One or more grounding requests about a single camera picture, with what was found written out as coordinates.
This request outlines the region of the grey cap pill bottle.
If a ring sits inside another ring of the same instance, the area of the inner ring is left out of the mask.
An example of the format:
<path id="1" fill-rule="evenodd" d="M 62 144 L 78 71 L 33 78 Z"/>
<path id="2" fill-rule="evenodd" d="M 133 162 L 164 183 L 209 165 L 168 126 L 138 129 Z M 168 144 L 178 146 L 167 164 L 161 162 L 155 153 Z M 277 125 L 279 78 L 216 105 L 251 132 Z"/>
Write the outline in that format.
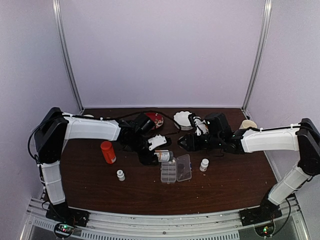
<path id="1" fill-rule="evenodd" d="M 173 152 L 169 150 L 156 150 L 154 154 L 157 156 L 160 163 L 170 162 L 174 158 Z"/>

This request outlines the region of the clear plastic pill organizer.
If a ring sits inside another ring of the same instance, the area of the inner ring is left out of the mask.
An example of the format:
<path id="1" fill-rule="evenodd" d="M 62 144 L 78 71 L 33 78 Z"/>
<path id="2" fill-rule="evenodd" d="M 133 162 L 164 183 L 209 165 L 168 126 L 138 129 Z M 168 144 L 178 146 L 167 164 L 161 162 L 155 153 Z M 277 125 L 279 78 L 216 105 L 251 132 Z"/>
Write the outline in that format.
<path id="1" fill-rule="evenodd" d="M 189 154 L 162 162 L 160 166 L 160 181 L 164 184 L 189 181 L 192 178 L 192 165 Z"/>

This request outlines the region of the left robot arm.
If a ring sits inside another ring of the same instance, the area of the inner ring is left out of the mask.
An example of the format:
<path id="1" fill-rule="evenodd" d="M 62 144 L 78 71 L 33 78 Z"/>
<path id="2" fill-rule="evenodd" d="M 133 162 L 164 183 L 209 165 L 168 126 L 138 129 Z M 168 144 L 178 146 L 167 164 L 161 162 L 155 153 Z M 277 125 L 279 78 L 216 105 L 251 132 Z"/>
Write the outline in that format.
<path id="1" fill-rule="evenodd" d="M 61 159 L 66 144 L 73 140 L 101 140 L 116 142 L 128 146 L 137 154 L 139 162 L 145 166 L 159 163 L 156 149 L 172 143 L 166 135 L 156 134 L 148 137 L 147 133 L 156 124 L 144 112 L 126 120 L 121 117 L 90 117 L 75 115 L 53 107 L 40 124 L 31 132 L 28 142 L 34 142 L 35 153 L 29 155 L 40 171 L 49 202 L 53 205 L 52 213 L 61 222 L 72 218 L 72 211 L 66 207 Z"/>

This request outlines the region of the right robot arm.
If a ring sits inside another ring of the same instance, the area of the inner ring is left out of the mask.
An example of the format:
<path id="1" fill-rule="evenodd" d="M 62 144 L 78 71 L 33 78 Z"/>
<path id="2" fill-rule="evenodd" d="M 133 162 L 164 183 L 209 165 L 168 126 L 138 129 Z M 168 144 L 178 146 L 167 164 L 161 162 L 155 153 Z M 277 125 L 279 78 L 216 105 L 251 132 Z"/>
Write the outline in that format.
<path id="1" fill-rule="evenodd" d="M 194 114 L 188 116 L 195 133 L 182 136 L 177 144 L 188 152 L 222 149 L 226 153 L 242 155 L 264 151 L 294 151 L 299 161 L 285 177 L 274 185 L 256 210 L 259 220 L 268 220 L 288 196 L 305 182 L 320 173 L 320 133 L 309 118 L 299 123 L 276 128 L 249 126 L 232 131 L 223 113 L 207 115 L 199 126 Z"/>

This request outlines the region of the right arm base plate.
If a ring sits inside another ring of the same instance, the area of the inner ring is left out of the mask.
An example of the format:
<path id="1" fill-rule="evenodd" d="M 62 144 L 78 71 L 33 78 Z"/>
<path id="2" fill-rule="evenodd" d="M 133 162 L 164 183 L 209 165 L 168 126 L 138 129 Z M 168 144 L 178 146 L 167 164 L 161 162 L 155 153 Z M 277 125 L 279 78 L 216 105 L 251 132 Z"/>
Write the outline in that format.
<path id="1" fill-rule="evenodd" d="M 281 217 L 282 211 L 278 206 L 261 205 L 254 208 L 245 208 L 239 211 L 242 226 L 255 225 L 272 221 Z"/>

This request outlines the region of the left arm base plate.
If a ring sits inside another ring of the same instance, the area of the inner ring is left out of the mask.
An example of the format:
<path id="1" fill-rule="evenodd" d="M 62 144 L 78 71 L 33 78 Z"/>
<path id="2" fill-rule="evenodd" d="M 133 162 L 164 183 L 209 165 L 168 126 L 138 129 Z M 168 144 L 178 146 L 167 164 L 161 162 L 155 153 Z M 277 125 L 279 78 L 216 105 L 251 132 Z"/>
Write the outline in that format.
<path id="1" fill-rule="evenodd" d="M 88 211 L 70 208 L 67 202 L 63 202 L 57 205 L 50 204 L 45 217 L 72 226 L 86 227 L 89 215 Z"/>

